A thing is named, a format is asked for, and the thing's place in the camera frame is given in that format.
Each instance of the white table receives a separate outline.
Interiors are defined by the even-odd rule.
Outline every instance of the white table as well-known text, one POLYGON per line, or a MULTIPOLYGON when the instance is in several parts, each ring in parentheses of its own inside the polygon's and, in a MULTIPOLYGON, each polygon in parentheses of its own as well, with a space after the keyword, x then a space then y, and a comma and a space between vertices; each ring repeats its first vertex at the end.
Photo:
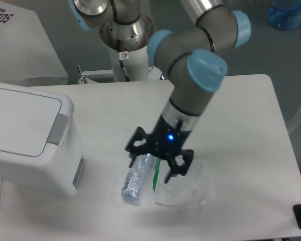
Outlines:
POLYGON ((137 126, 151 131, 168 81, 46 86, 70 96, 88 160, 78 192, 56 199, 5 182, 0 240, 251 240, 301 236, 301 177, 266 75, 227 77, 185 144, 210 169, 203 212, 120 197, 137 126))

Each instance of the blue plastic bottle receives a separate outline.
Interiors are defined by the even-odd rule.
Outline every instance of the blue plastic bottle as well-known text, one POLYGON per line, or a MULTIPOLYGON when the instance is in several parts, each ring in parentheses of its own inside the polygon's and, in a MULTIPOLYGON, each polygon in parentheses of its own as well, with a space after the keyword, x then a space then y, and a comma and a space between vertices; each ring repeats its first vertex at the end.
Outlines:
POLYGON ((301 24, 301 0, 275 0, 267 16, 277 29, 295 29, 301 24))
POLYGON ((133 166, 130 168, 124 186, 121 190, 121 196, 129 201, 138 202, 142 187, 147 174, 152 168, 155 157, 151 154, 140 155, 136 157, 133 166))

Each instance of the black cable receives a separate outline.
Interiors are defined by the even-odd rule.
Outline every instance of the black cable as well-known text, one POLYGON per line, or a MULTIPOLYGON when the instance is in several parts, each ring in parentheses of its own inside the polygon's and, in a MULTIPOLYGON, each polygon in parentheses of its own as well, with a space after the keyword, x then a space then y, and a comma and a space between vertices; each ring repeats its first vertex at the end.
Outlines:
POLYGON ((169 66, 169 69, 168 69, 168 71, 167 71, 167 78, 168 78, 168 79, 170 78, 171 70, 172 70, 172 68, 174 67, 174 65, 175 65, 181 58, 183 58, 183 57, 185 57, 185 56, 188 56, 188 55, 190 55, 190 54, 191 54, 191 52, 183 53, 183 54, 181 54, 179 57, 177 57, 176 59, 173 60, 173 62, 171 63, 171 65, 169 66))
POLYGON ((111 5, 111 8, 112 8, 112 13, 114 15, 114 20, 117 19, 117 8, 116 8, 116 5, 114 3, 114 0, 109 0, 110 2, 110 5, 111 5))
POLYGON ((214 43, 213 43, 211 34, 209 33, 209 31, 207 31, 206 28, 204 28, 202 26, 200 26, 199 28, 205 33, 205 35, 210 43, 211 52, 214 53, 215 49, 214 49, 214 43))
MULTIPOLYGON (((121 41, 120 41, 119 39, 117 39, 117 53, 120 52, 120 44, 121 44, 121 41)), ((120 61, 119 61, 119 64, 120 64, 121 68, 122 68, 123 71, 124 71, 124 75, 125 75, 126 82, 130 82, 130 79, 129 79, 129 76, 128 76, 127 71, 126 71, 126 69, 125 69, 123 60, 120 60, 120 61)))
POLYGON ((197 20, 196 20, 196 22, 195 22, 195 26, 197 27, 197 24, 202 20, 202 18, 203 18, 206 14, 210 13, 211 11, 213 11, 214 9, 217 9, 217 8, 219 8, 219 7, 224 7, 224 5, 223 5, 223 4, 217 5, 217 6, 215 6, 215 7, 212 7, 211 9, 208 9, 206 12, 204 12, 201 16, 199 16, 199 17, 197 18, 197 20))

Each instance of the clear plastic bag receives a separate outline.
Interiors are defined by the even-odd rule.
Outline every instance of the clear plastic bag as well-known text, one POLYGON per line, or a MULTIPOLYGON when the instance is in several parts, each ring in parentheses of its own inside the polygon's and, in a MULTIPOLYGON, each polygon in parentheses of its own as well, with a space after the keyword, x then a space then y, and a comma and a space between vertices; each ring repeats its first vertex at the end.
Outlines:
POLYGON ((175 207, 204 203, 209 180, 205 159, 194 159, 185 176, 171 177, 165 184, 164 180, 169 170, 167 161, 156 160, 153 190, 157 203, 175 207))

